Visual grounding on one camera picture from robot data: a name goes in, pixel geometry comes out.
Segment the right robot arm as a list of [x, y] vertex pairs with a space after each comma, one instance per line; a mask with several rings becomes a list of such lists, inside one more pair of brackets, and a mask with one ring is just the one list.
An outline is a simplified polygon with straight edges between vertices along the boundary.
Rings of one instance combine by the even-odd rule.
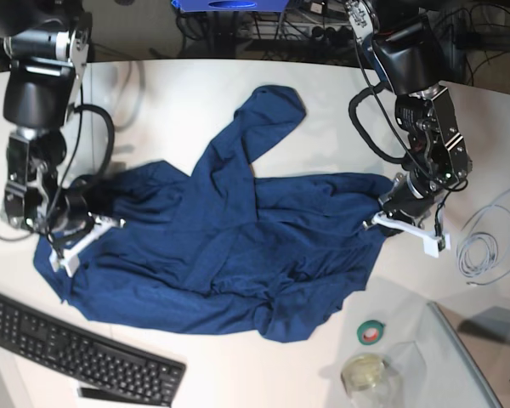
[[[0, 1], [0, 38], [9, 58], [3, 117], [15, 128], [6, 150], [2, 215], [18, 230], [38, 234], [54, 248], [81, 240], [98, 223], [87, 192], [111, 162], [115, 127], [109, 113], [82, 101], [93, 16], [80, 1]], [[62, 127], [84, 112], [100, 116], [107, 146], [95, 174], [64, 186]]]

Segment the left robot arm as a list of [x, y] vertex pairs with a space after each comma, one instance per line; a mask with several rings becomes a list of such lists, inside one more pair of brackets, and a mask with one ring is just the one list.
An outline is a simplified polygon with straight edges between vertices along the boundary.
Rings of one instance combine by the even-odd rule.
[[[449, 89], [445, 55], [428, 18], [440, 9], [436, 1], [346, 1], [343, 4], [356, 42], [358, 60], [377, 73], [378, 84], [368, 84], [352, 98], [349, 116], [360, 136], [384, 161], [398, 164], [405, 177], [380, 198], [383, 214], [393, 221], [419, 226], [439, 198], [468, 185], [472, 160], [457, 121]], [[395, 96], [393, 134], [405, 154], [384, 153], [360, 124], [357, 107], [383, 90]]]

